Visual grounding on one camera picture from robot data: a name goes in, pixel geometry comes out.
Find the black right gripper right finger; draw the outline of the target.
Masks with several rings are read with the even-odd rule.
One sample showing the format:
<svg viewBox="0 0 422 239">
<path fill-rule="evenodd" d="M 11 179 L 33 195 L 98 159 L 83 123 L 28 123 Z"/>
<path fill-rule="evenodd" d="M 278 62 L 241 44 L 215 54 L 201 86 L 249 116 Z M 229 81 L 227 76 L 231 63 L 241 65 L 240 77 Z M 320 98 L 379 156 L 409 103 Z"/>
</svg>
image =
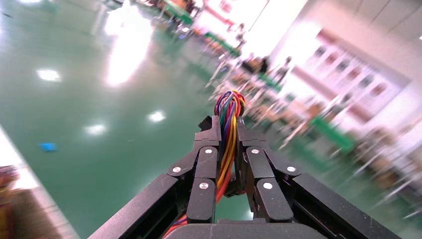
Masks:
<svg viewBox="0 0 422 239">
<path fill-rule="evenodd" d="M 397 235 L 325 184 L 276 155 L 265 136 L 238 127 L 236 164 L 253 222 L 242 239 L 395 239 Z"/>
</svg>

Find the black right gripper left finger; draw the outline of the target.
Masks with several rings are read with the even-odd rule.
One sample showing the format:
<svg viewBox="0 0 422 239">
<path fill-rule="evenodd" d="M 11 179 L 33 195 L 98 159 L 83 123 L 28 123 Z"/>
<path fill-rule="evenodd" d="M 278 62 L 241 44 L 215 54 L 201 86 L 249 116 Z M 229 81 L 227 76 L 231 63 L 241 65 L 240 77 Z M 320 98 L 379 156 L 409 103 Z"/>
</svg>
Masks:
<svg viewBox="0 0 422 239">
<path fill-rule="evenodd" d="M 214 223 L 221 132 L 207 116 L 193 149 L 160 174 L 91 236 L 92 239 L 192 239 L 189 226 Z"/>
</svg>

